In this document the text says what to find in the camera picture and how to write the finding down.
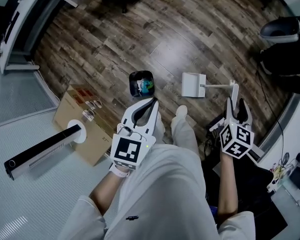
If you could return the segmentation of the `white wristwatch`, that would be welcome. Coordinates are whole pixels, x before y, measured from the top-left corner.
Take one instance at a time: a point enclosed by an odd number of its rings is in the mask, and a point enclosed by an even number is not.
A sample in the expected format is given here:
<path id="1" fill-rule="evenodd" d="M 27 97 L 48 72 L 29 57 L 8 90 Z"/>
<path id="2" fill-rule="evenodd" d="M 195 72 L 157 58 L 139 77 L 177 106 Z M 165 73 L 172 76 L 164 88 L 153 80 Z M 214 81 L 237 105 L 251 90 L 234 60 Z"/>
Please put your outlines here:
<path id="1" fill-rule="evenodd" d="M 128 170 L 127 172 L 121 171 L 116 167 L 115 164 L 112 164 L 111 167 L 109 168 L 109 171 L 115 174 L 119 178 L 126 178 L 129 176 L 130 171 Z"/>

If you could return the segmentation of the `white shell backpack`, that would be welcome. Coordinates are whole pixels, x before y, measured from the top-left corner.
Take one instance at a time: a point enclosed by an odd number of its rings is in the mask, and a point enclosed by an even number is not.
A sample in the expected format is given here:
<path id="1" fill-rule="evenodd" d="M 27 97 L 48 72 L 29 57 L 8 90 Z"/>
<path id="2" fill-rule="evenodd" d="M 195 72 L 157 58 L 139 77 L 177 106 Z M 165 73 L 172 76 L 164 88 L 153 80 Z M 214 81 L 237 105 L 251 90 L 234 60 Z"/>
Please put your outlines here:
<path id="1" fill-rule="evenodd" d="M 260 36 L 266 41 L 283 44 L 298 41 L 300 24 L 296 17 L 281 17 L 265 24 Z"/>

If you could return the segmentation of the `black waste bin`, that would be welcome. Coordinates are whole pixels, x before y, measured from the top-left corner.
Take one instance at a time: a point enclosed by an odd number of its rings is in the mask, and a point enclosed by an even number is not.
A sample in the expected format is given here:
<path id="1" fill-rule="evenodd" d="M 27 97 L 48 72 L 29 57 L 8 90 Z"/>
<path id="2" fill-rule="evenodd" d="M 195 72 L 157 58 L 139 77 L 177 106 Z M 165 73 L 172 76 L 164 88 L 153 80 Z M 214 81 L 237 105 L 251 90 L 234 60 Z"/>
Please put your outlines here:
<path id="1" fill-rule="evenodd" d="M 154 91 L 153 95 L 150 95 L 150 96 L 141 96 L 138 94 L 137 80 L 141 80 L 141 79 L 148 79 L 148 80 L 154 82 L 153 74 L 148 70 L 140 70 L 140 71 L 132 72 L 129 75 L 130 94 L 135 98 L 152 97 L 154 95 L 155 91 Z"/>

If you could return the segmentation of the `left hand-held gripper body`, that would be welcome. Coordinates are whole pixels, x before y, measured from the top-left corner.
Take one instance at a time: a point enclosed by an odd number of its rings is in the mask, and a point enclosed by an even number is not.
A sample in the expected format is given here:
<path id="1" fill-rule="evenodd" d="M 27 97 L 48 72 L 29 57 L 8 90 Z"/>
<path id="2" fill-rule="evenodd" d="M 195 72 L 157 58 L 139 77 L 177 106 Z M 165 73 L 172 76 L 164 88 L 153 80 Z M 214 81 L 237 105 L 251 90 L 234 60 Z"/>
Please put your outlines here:
<path id="1" fill-rule="evenodd" d="M 112 138 L 110 159 L 116 166 L 136 170 L 155 143 L 156 138 L 149 128 L 120 123 Z"/>

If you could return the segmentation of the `large cardboard box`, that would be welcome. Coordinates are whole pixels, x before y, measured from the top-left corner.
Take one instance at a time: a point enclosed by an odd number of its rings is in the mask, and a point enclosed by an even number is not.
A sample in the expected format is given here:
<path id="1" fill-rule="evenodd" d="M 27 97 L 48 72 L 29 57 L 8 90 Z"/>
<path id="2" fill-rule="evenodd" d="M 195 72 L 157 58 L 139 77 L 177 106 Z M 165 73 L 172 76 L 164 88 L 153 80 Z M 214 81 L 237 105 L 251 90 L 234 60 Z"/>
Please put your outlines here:
<path id="1" fill-rule="evenodd" d="M 52 122 L 58 130 L 63 131 L 71 120 L 83 123 L 87 133 L 83 143 L 72 143 L 74 150 L 88 164 L 95 166 L 111 148 L 119 120 L 91 88 L 82 84 L 68 87 Z"/>

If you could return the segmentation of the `black keyboard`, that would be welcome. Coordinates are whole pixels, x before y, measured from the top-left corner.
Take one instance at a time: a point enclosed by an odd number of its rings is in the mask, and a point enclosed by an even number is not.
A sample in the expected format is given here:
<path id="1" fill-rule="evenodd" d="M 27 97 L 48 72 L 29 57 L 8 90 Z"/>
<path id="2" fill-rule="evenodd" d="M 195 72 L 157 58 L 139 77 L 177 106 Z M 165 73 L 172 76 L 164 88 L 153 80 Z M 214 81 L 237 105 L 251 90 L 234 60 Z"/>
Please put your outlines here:
<path id="1" fill-rule="evenodd" d="M 13 17 L 13 19 L 10 21 L 10 23 L 8 24 L 8 28 L 7 28 L 7 31 L 6 31 L 6 34 L 4 36 L 4 43 L 6 44 L 7 41 L 9 40 L 9 37 L 10 37 L 10 34 L 14 28 L 14 25 L 19 17 L 20 13 L 17 11 Z"/>

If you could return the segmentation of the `person's left forearm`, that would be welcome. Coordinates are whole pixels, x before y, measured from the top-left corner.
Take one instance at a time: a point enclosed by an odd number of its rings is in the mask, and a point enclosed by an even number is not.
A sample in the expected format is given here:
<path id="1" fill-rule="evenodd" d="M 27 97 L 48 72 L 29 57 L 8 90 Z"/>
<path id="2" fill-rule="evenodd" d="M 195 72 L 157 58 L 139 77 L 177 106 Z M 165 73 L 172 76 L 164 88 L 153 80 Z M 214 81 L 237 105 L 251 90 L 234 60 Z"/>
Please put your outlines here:
<path id="1" fill-rule="evenodd" d="M 94 202 L 101 215 L 104 215 L 111 206 L 123 181 L 123 177 L 119 177 L 112 171 L 109 171 L 90 193 L 89 198 Z"/>

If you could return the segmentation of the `white office desk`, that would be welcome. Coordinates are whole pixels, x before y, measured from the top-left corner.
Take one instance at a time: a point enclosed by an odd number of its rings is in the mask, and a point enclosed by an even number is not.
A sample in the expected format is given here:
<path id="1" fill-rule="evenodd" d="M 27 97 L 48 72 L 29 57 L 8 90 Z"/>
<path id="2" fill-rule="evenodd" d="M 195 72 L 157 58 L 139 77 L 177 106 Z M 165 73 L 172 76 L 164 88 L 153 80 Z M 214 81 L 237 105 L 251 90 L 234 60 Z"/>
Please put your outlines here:
<path id="1" fill-rule="evenodd" d="M 75 3 L 73 0 L 63 0 L 66 3 L 70 4 L 74 8 L 78 6 L 77 3 Z M 40 67 L 36 64 L 33 64 L 31 62 L 28 62 L 27 60 L 23 60 L 23 62 L 20 63 L 12 63 L 12 52 L 13 48 L 15 46 L 15 42 L 17 40 L 17 37 L 29 17 L 29 14 L 35 4 L 38 2 L 38 0 L 20 0 L 19 4 L 13 14 L 13 17 L 15 16 L 16 12 L 19 12 L 19 17 L 13 27 L 13 30 L 11 31 L 11 34 L 9 36 L 9 39 L 7 43 L 4 42 L 4 39 L 2 40 L 0 44 L 0 72 L 2 74 L 8 72 L 8 71 L 36 71 L 39 70 Z"/>

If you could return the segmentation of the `green and white paper litter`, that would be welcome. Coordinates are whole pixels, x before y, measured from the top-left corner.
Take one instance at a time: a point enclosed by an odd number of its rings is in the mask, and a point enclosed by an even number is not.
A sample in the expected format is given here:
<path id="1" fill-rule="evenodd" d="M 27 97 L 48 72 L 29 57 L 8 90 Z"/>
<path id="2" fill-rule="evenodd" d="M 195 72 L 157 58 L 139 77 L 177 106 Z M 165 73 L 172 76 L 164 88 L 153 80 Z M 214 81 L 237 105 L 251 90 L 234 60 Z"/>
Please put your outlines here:
<path id="1" fill-rule="evenodd" d="M 137 80 L 137 91 L 140 96 L 152 96 L 155 91 L 155 85 L 152 80 L 142 78 Z"/>

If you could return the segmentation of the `person's white shirt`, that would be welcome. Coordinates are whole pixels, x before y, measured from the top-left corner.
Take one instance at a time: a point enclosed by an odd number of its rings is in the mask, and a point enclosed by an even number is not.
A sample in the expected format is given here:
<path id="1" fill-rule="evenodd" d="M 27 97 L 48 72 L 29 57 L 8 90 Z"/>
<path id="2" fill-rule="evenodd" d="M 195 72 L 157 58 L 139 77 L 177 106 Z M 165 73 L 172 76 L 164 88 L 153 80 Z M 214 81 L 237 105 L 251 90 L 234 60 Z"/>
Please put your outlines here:
<path id="1" fill-rule="evenodd" d="M 255 240 L 254 215 L 243 211 L 217 226 L 193 151 L 155 145 L 124 181 L 110 225 L 91 198 L 79 197 L 58 240 Z"/>

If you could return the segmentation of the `person's right forearm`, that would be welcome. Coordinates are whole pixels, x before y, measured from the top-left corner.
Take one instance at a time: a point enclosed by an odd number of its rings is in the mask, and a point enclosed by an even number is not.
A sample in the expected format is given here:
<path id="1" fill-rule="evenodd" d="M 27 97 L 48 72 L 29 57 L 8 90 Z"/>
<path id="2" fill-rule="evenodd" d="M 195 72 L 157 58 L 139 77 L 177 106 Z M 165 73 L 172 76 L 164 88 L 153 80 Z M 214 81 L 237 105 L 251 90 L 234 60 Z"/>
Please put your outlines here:
<path id="1" fill-rule="evenodd" d="M 238 212 L 238 192 L 233 157 L 223 152 L 220 153 L 220 185 L 217 209 L 220 224 Z"/>

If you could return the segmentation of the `white curved desk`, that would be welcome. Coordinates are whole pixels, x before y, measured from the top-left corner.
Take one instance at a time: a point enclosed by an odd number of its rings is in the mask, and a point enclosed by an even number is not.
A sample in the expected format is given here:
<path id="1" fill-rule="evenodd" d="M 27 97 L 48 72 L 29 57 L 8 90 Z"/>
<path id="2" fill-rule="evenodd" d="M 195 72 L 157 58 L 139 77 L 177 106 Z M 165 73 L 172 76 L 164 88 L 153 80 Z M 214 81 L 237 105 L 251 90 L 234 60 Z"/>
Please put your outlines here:
<path id="1" fill-rule="evenodd" d="M 275 191 L 271 199 L 287 223 L 271 240 L 300 240 L 300 189 L 289 178 L 300 153 L 300 97 L 283 134 L 275 141 L 267 139 L 263 146 L 268 151 L 258 165 L 273 171 L 277 181 L 270 186 Z"/>

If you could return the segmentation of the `white long-handled dustpan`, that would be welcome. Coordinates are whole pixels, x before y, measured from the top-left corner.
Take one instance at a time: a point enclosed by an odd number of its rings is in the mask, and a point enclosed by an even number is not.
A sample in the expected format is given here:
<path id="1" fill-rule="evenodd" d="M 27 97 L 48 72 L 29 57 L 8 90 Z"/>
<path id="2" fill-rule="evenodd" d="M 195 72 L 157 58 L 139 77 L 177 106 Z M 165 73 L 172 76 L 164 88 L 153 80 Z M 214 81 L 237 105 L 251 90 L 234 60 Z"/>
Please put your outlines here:
<path id="1" fill-rule="evenodd" d="M 227 116 L 227 98 L 232 104 L 232 117 L 238 122 L 236 106 L 239 96 L 239 85 L 235 80 L 229 80 L 227 83 L 212 84 L 208 82 L 207 76 L 202 73 L 183 72 L 181 77 L 181 96 L 186 98 L 203 99 L 207 95 L 209 98 L 212 94 L 220 94 L 223 98 L 223 111 Z"/>

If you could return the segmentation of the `person's white shoe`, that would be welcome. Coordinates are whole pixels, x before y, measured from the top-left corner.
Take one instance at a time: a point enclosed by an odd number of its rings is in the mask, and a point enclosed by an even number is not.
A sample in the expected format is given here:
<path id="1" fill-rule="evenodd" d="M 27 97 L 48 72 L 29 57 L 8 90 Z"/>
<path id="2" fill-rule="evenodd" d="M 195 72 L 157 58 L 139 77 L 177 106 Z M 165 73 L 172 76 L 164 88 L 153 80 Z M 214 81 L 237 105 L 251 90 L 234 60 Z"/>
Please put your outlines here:
<path id="1" fill-rule="evenodd" d="M 186 118 L 187 114 L 188 114 L 187 106 L 180 105 L 175 112 L 175 117 L 176 118 Z"/>

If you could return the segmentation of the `white tower fan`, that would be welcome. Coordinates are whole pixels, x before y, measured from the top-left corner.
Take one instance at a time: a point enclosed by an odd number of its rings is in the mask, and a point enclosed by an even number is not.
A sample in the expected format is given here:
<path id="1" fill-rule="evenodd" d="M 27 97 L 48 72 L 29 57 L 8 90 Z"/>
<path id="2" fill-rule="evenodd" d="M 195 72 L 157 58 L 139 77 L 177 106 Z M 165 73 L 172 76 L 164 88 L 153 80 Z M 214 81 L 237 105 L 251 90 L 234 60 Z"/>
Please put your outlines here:
<path id="1" fill-rule="evenodd" d="M 5 172 L 10 179 L 15 180 L 64 146 L 72 142 L 82 144 L 86 138 L 87 130 L 83 123 L 77 119 L 73 119 L 69 121 L 65 130 L 5 161 Z"/>

